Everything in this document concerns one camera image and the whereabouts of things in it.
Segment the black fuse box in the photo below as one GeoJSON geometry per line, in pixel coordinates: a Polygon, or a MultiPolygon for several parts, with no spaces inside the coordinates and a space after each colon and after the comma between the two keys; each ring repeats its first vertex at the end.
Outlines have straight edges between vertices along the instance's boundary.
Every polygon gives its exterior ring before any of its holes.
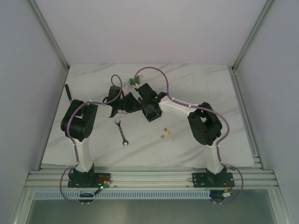
{"type": "Polygon", "coordinates": [[[146,112],[144,109],[142,109],[142,112],[148,122],[152,122],[162,116],[161,110],[153,110],[150,112],[146,112]]]}

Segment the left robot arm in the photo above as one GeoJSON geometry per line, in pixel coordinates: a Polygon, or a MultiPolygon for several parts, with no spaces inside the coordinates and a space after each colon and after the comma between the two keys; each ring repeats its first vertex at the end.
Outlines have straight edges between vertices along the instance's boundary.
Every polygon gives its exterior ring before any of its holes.
{"type": "Polygon", "coordinates": [[[90,173],[93,167],[89,150],[89,136],[96,118],[113,118],[120,112],[133,113],[142,109],[141,104],[131,92],[119,86],[111,86],[108,96],[101,102],[72,100],[61,122],[61,130],[75,148],[74,168],[81,172],[79,183],[85,188],[95,184],[95,175],[90,173]]]}

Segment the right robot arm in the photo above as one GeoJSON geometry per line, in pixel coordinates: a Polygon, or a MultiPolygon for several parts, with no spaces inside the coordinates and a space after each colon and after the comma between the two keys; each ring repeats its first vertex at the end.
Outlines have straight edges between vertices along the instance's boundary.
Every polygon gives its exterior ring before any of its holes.
{"type": "Polygon", "coordinates": [[[157,94],[144,83],[135,84],[135,90],[139,93],[138,101],[141,103],[142,112],[148,122],[161,117],[164,113],[174,114],[187,119],[195,140],[203,145],[206,155],[207,182],[212,186],[218,186],[224,179],[216,148],[216,141],[221,136],[222,124],[211,106],[204,102],[201,105],[191,105],[174,98],[170,98],[166,92],[157,94]]]}

